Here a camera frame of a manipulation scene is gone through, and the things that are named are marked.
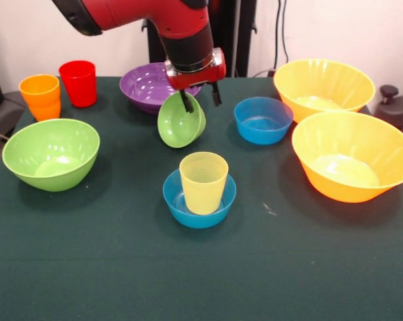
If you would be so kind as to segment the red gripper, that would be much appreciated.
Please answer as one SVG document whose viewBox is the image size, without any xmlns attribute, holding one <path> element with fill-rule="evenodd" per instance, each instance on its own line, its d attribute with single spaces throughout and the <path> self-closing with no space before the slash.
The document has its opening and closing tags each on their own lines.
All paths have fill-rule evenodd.
<svg viewBox="0 0 403 321">
<path fill-rule="evenodd" d="M 226 76 L 226 61 L 220 47 L 213 49 L 212 61 L 206 67 L 194 72 L 179 72 L 169 60 L 166 60 L 165 75 L 171 87 L 174 90 L 179 90 L 186 112 L 193 113 L 194 109 L 191 100 L 187 97 L 185 89 L 194 86 L 210 84 L 215 106 L 222 104 L 217 81 L 224 79 Z"/>
</svg>

